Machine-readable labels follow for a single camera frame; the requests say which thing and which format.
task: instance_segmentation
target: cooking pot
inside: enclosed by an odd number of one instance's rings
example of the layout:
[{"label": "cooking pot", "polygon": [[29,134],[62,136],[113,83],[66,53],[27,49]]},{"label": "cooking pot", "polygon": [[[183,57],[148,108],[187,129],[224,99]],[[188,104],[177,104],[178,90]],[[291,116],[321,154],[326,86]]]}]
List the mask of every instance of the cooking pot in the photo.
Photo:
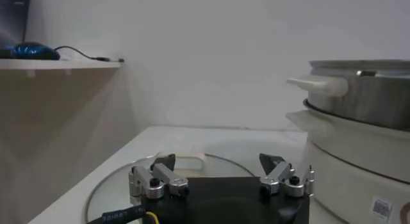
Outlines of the cooking pot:
[{"label": "cooking pot", "polygon": [[410,61],[311,61],[310,75],[288,79],[307,104],[349,120],[410,129]]}]

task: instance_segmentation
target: monitor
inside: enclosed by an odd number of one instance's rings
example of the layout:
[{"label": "monitor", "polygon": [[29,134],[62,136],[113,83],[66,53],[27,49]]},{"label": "monitor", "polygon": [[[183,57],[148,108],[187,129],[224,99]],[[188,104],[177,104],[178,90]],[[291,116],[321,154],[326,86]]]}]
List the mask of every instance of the monitor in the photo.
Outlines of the monitor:
[{"label": "monitor", "polygon": [[0,0],[0,49],[24,41],[30,0]]}]

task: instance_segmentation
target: mouse cable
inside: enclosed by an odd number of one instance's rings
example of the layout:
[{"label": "mouse cable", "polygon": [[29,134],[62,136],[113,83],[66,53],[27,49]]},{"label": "mouse cable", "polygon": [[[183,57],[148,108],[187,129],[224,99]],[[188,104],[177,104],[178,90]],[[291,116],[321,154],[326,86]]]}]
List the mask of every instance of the mouse cable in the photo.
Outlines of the mouse cable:
[{"label": "mouse cable", "polygon": [[82,51],[80,51],[79,49],[74,48],[74,47],[70,47],[70,46],[68,46],[68,45],[62,45],[61,47],[57,47],[57,48],[54,49],[54,51],[58,51],[58,50],[60,50],[60,49],[71,49],[71,50],[77,52],[78,54],[80,54],[80,55],[82,55],[82,56],[84,56],[85,58],[90,59],[90,60],[97,60],[97,61],[104,61],[104,62],[121,62],[121,63],[124,62],[124,59],[113,60],[113,59],[110,59],[110,58],[107,58],[107,57],[91,57],[91,56],[87,56],[86,54],[84,54],[84,53],[83,53]]}]

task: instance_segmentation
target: lid handle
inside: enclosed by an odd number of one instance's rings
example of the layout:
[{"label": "lid handle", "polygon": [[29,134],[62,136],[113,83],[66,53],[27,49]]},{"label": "lid handle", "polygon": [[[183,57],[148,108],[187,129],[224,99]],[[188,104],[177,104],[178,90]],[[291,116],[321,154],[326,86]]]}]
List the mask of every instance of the lid handle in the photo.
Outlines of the lid handle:
[{"label": "lid handle", "polygon": [[327,77],[316,75],[302,75],[287,80],[287,83],[296,85],[303,90],[330,97],[342,97],[349,90],[349,84],[342,77]]}]

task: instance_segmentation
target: computer mouse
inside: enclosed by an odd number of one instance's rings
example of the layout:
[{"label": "computer mouse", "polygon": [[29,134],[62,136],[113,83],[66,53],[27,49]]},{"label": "computer mouse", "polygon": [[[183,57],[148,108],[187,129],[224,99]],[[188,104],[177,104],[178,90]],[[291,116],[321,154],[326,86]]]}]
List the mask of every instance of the computer mouse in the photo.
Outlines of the computer mouse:
[{"label": "computer mouse", "polygon": [[24,60],[59,60],[60,54],[54,49],[37,43],[37,42],[23,42],[16,45],[11,50],[11,56],[13,59]]}]

